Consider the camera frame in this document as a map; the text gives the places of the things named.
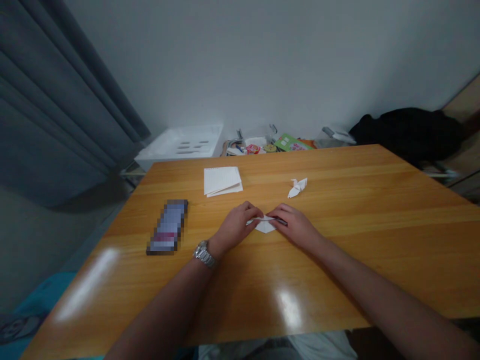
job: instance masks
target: forearm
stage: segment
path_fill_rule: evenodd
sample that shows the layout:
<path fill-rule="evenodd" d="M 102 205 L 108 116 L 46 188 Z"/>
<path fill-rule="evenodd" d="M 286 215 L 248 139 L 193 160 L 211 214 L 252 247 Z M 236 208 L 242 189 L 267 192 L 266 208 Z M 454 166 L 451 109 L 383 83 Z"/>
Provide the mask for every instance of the forearm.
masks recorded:
<path fill-rule="evenodd" d="M 405 357 L 473 359 L 479 355 L 474 340 L 333 242 L 322 240 L 314 255 Z"/>
<path fill-rule="evenodd" d="M 172 359 L 212 270 L 191 259 L 122 333 L 105 359 Z"/>

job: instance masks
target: gray curtain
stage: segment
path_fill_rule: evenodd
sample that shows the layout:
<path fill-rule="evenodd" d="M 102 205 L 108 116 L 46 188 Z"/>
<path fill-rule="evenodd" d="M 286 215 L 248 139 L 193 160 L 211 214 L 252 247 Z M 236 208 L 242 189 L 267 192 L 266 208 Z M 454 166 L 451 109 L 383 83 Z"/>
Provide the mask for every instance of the gray curtain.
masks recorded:
<path fill-rule="evenodd" d="M 0 184 L 56 206 L 149 130 L 61 0 L 0 3 Z"/>

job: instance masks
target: hand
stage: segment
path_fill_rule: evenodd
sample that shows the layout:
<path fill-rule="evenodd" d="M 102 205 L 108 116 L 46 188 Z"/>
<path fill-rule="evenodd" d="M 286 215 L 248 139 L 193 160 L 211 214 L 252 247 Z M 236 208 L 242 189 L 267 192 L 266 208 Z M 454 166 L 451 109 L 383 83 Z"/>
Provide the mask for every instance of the hand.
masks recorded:
<path fill-rule="evenodd" d="M 220 260 L 229 250 L 236 247 L 252 232 L 260 220 L 246 225 L 251 218 L 263 218 L 263 212 L 248 201 L 234 207 L 226 216 L 215 235 L 208 241 L 208 252 Z"/>
<path fill-rule="evenodd" d="M 279 217 L 286 221 L 287 225 L 283 225 L 276 220 L 270 220 L 270 224 L 294 244 L 311 254 L 318 252 L 319 248 L 327 242 L 327 239 L 318 232 L 301 211 L 287 204 L 281 203 L 266 215 L 272 218 Z"/>

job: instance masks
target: white storage box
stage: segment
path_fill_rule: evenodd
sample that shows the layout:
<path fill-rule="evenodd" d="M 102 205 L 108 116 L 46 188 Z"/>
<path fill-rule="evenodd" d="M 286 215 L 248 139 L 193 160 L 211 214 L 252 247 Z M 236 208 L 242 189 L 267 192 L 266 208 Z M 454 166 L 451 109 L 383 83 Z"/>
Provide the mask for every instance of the white storage box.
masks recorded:
<path fill-rule="evenodd" d="M 147 172 L 153 163 L 218 157 L 225 141 L 223 128 L 221 124 L 168 128 L 135 161 Z"/>

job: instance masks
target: silver watch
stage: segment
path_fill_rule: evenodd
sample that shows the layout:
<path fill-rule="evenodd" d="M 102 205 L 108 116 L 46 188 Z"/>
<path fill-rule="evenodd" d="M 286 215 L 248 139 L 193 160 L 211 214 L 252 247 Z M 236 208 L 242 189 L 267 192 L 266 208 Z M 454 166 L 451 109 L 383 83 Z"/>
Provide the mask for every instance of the silver watch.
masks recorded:
<path fill-rule="evenodd" d="M 193 257 L 199 259 L 202 263 L 207 265 L 210 269 L 213 269 L 217 265 L 217 260 L 214 259 L 212 255 L 207 250 L 207 240 L 200 241 L 195 251 L 193 252 Z"/>

